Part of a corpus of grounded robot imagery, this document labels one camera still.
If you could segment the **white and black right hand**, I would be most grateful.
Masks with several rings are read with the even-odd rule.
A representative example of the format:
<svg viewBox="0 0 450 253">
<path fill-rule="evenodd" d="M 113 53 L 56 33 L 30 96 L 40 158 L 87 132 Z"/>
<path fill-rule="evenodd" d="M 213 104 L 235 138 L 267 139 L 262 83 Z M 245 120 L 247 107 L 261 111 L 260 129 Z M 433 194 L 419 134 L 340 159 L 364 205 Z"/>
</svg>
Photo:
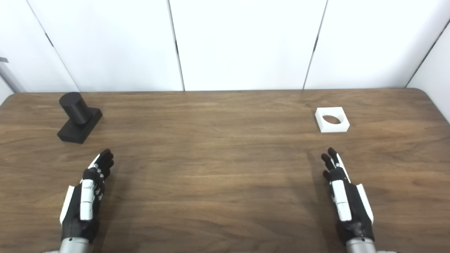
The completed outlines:
<svg viewBox="0 0 450 253">
<path fill-rule="evenodd" d="M 326 167 L 323 176 L 336 209 L 336 230 L 341 241 L 344 244 L 357 238 L 374 241 L 373 212 L 363 185 L 352 183 L 340 155 L 332 147 L 321 159 Z"/>
</svg>

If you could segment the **white and black left hand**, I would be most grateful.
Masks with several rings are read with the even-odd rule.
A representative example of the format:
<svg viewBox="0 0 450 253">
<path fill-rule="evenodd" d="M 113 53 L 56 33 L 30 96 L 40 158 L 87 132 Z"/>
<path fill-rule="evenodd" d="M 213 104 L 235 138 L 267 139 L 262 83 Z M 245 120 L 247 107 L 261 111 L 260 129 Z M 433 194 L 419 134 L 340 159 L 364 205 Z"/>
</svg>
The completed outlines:
<svg viewBox="0 0 450 253">
<path fill-rule="evenodd" d="M 69 186 L 60 214 L 61 239 L 82 238 L 92 243 L 100 227 L 99 209 L 105 181 L 114 165 L 110 149 L 99 153 L 83 171 L 76 186 Z"/>
</svg>

